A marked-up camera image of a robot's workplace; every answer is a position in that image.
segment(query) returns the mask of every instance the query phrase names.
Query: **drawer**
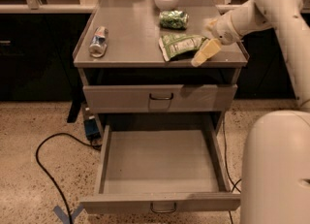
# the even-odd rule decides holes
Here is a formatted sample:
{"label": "drawer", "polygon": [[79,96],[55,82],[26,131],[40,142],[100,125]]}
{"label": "drawer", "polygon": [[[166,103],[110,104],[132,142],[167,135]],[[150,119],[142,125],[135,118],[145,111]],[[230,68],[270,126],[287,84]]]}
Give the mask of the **drawer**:
{"label": "drawer", "polygon": [[88,213],[235,210],[206,113],[108,114]]}
{"label": "drawer", "polygon": [[236,85],[84,86],[92,112],[213,112],[228,108]]}

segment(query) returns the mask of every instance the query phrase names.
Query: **terrazzo floor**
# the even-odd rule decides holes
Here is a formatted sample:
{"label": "terrazzo floor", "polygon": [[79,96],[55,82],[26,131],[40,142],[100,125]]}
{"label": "terrazzo floor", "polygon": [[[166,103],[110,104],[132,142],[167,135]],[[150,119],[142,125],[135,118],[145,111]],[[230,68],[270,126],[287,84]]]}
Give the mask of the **terrazzo floor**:
{"label": "terrazzo floor", "polygon": [[[0,223],[64,223],[55,207],[65,206],[59,193],[36,163],[38,145],[48,136],[70,133],[88,143],[80,113],[76,123],[67,123],[71,103],[0,103]],[[232,179],[241,178],[242,150],[248,131],[262,115],[276,110],[295,109],[294,100],[234,100],[226,113],[228,165]],[[221,151],[224,136],[218,134]],[[55,137],[40,150],[40,160],[63,190],[70,209],[78,199],[92,195],[99,152],[69,137]],[[239,223],[240,208],[232,212]],[[173,214],[105,214],[89,215],[83,210],[75,223],[177,223],[229,224],[227,212],[185,212]]]}

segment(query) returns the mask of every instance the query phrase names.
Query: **can lid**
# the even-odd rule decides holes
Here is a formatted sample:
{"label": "can lid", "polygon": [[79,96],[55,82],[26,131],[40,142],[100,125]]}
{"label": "can lid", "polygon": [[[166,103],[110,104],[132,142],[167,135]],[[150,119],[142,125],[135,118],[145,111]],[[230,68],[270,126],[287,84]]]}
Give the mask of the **can lid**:
{"label": "can lid", "polygon": [[94,44],[89,47],[89,53],[93,57],[102,57],[107,49],[107,44],[102,44],[101,46],[99,44]]}

